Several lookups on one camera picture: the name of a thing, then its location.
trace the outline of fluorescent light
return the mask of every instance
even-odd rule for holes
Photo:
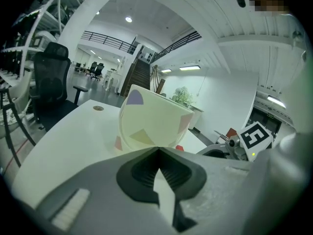
[[[268,100],[269,100],[269,101],[272,101],[273,103],[278,104],[278,105],[280,105],[281,107],[284,107],[284,108],[285,108],[285,105],[284,105],[280,100],[278,100],[278,99],[275,98],[275,97],[268,96]]]
[[[129,22],[129,23],[131,23],[131,22],[133,21],[131,17],[126,17],[125,20],[126,20],[127,22]]]
[[[187,66],[187,67],[181,67],[180,70],[182,71],[190,71],[190,70],[200,70],[199,65],[194,65],[194,66]]]

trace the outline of exit sign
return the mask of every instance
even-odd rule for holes
[[[268,117],[269,117],[269,118],[274,118],[274,115],[268,113]]]

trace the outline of red line on floor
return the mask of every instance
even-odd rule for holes
[[[17,151],[15,154],[18,154],[18,153],[19,153],[19,151],[22,149],[22,147],[26,144],[27,141],[28,141],[28,139],[26,139],[26,140],[24,141],[24,143],[19,147],[18,151]],[[4,172],[3,172],[3,176],[5,175],[6,170],[9,168],[9,166],[10,166],[10,164],[12,163],[13,159],[14,159],[14,157],[11,158],[11,160],[10,160],[9,163],[8,163],[8,165],[6,166],[6,168],[5,168]]]

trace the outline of white cup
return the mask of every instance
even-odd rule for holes
[[[188,108],[133,84],[119,113],[115,147],[127,152],[154,146],[176,147],[193,114]]]

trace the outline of black metal railing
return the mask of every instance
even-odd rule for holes
[[[97,42],[103,45],[109,45],[111,47],[123,50],[131,55],[133,55],[136,49],[135,46],[129,43],[126,43],[122,40],[119,40],[117,38],[106,36],[106,35],[95,33],[95,32],[90,32],[90,31],[85,31],[81,39]]]
[[[164,49],[159,54],[154,55],[154,57],[151,60],[151,63],[153,63],[157,59],[161,58],[162,56],[165,56],[166,54],[170,53],[174,49],[178,49],[178,48],[186,45],[187,43],[195,41],[199,38],[202,38],[202,36],[197,31],[190,33],[189,35],[187,35],[187,36],[183,37],[182,39],[179,39],[178,41],[173,43],[171,46],[168,46],[166,49]]]

